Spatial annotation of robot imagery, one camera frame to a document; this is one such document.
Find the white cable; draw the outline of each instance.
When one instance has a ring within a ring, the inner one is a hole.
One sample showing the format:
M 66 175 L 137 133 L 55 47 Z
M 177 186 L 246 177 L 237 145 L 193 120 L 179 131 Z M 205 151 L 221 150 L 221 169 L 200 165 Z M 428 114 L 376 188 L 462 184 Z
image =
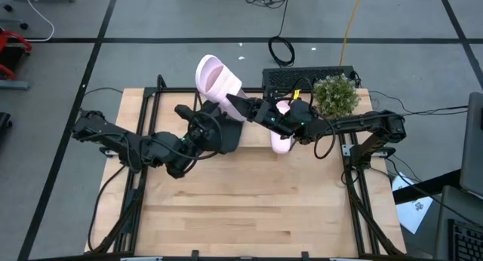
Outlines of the white cable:
M 52 36 L 54 36 L 54 32 L 55 32 L 55 27 L 54 27 L 54 24 L 52 24 L 52 23 L 50 22 L 50 20 L 47 20 L 47 18 L 46 18 L 46 17 L 44 17 L 44 15 L 42 15 L 40 12 L 38 12 L 38 10 L 37 10 L 37 9 L 35 9 L 35 8 L 34 8 L 34 6 L 32 5 L 32 2 L 30 2 L 30 0 L 27 0 L 27 1 L 28 1 L 28 3 L 29 3 L 30 7 L 31 7 L 31 8 L 32 8 L 32 9 L 33 9 L 35 12 L 37 12 L 37 14 L 38 14 L 40 17 L 42 17 L 42 19 L 44 19 L 44 20 L 45 20 L 45 21 L 46 21 L 48 24 L 50 24 L 50 25 L 51 25 L 51 27 L 52 27 L 52 33 L 51 33 L 51 35 L 49 35 L 49 36 L 48 36 L 48 38 L 45 38 L 45 39 L 26 39 L 26 40 L 27 40 L 27 41 L 30 41 L 30 42 L 45 42 L 45 41 L 49 41 L 49 40 L 51 40 L 51 38 L 52 38 Z

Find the yellow cable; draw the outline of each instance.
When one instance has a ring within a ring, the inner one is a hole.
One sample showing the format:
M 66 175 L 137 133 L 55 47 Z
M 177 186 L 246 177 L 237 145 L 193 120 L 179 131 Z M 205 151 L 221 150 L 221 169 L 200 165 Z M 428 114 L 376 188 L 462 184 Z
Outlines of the yellow cable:
M 354 6 L 354 9 L 352 10 L 352 15 L 350 16 L 349 24 L 347 25 L 346 34 L 344 35 L 344 42 L 342 43 L 342 52 L 340 53 L 339 66 L 342 66 L 342 61 L 344 60 L 344 52 L 346 51 L 347 35 L 349 34 L 350 26 L 352 25 L 352 22 L 354 21 L 355 12 L 357 11 L 357 8 L 359 7 L 360 2 L 361 2 L 361 0 L 355 1 L 355 6 Z

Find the keyboard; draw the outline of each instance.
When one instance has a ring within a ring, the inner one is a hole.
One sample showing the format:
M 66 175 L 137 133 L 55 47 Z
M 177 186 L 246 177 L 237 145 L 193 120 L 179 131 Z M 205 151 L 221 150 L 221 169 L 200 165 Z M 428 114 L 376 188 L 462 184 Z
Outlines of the keyboard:
M 271 85 L 283 91 L 291 88 L 295 81 L 302 77 L 309 79 L 311 81 L 310 84 L 314 85 L 315 81 L 324 80 L 327 76 L 336 76 L 344 73 L 349 77 L 353 70 L 352 66 L 264 69 L 263 86 Z M 302 91 L 310 91 L 310 86 L 306 81 L 299 81 L 295 88 Z
M 468 223 L 448 220 L 451 260 L 483 261 L 483 230 Z

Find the potted plant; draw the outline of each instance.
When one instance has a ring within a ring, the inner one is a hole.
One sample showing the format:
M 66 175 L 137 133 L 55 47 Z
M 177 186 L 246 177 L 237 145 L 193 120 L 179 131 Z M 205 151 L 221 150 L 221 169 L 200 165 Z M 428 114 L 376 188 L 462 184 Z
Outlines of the potted plant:
M 344 74 L 328 76 L 316 82 L 314 99 L 319 113 L 328 118 L 350 115 L 359 102 L 354 81 Z

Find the white paper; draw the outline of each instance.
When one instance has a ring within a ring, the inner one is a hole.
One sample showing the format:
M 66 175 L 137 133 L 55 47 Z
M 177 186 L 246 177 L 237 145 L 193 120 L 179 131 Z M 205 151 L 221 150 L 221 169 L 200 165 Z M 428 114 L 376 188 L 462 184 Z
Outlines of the white paper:
M 408 183 L 413 185 L 413 181 L 406 178 L 404 174 L 401 175 Z M 401 177 L 396 177 L 392 181 L 392 190 L 398 190 L 409 186 Z M 426 212 L 428 212 L 429 206 L 432 203 L 430 197 L 420 198 L 414 201 L 409 201 L 405 204 L 396 205 L 398 211 L 399 222 L 411 233 L 415 234 L 423 221 Z

